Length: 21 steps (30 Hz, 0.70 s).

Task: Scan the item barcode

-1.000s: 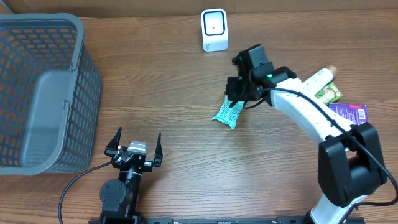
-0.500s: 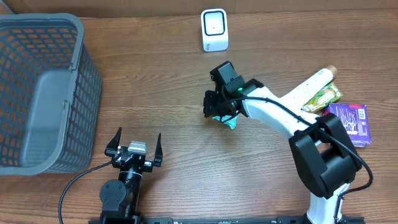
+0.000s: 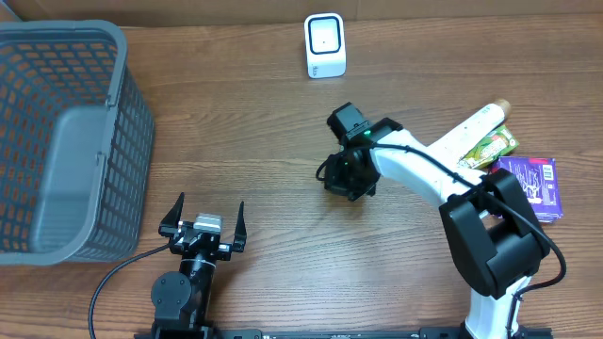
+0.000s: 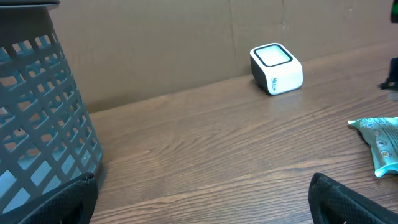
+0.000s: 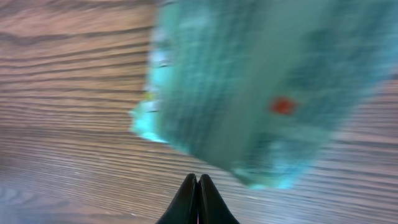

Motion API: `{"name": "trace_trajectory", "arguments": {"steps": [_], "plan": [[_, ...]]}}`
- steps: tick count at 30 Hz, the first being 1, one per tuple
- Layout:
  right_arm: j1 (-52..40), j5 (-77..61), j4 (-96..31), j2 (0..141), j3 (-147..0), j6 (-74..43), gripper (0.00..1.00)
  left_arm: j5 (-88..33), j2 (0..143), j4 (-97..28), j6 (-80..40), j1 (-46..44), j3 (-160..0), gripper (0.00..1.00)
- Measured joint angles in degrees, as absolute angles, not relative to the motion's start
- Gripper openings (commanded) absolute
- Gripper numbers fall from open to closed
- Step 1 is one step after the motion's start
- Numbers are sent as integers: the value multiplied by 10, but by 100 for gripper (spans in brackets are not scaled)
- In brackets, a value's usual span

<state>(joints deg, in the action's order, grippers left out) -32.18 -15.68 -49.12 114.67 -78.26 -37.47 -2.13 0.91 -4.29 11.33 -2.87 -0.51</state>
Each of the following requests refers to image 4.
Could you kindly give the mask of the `teal plastic packet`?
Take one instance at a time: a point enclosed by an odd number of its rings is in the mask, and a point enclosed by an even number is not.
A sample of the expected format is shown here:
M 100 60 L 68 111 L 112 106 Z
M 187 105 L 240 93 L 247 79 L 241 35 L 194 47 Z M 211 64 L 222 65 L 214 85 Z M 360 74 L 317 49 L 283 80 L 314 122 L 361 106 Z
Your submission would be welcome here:
M 376 177 L 397 174 L 397 117 L 349 120 L 348 126 L 357 129 L 369 145 Z

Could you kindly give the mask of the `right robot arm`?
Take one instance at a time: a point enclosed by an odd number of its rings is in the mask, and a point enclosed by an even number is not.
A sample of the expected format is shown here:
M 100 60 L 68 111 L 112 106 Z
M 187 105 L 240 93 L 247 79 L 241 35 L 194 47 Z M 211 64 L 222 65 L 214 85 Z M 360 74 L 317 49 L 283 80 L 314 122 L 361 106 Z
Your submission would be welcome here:
M 397 23 L 397 16 L 397 0 L 394 0 L 391 8 L 391 23 Z M 378 85 L 380 89 L 397 91 L 397 61 L 397 57 L 390 60 L 388 77 L 383 83 Z

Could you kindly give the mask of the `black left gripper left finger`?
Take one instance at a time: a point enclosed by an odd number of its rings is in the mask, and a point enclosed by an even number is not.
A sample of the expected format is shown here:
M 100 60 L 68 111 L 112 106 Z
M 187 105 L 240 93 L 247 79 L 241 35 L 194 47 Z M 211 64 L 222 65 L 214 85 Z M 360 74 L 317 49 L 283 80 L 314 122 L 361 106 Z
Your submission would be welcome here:
M 1 215 L 7 223 L 89 223 L 98 199 L 95 175 L 86 172 Z

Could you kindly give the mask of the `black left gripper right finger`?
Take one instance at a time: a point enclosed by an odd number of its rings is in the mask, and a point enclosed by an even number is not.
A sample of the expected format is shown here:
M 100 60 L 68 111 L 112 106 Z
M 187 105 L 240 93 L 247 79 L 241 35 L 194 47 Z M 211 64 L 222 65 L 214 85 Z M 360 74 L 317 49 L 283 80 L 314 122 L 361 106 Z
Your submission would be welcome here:
M 396 213 L 322 173 L 311 179 L 308 202 L 316 224 L 397 223 Z

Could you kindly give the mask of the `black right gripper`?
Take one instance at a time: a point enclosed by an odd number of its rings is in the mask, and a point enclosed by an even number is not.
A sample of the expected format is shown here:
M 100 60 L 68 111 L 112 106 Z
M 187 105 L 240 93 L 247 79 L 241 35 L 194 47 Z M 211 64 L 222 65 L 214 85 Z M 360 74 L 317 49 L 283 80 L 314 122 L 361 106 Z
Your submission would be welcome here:
M 397 71 L 398 58 L 390 60 L 389 74 L 385 82 L 378 85 L 381 90 L 397 91 L 398 71 Z

